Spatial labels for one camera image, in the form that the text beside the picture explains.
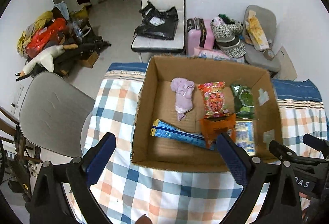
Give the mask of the person's hand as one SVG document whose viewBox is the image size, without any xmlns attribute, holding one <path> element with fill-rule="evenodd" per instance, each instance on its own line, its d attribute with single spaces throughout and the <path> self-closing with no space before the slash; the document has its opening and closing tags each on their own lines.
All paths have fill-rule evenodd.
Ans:
<svg viewBox="0 0 329 224">
<path fill-rule="evenodd" d="M 142 215 L 136 220 L 135 224 L 153 224 L 153 222 L 148 216 Z"/>
</svg>

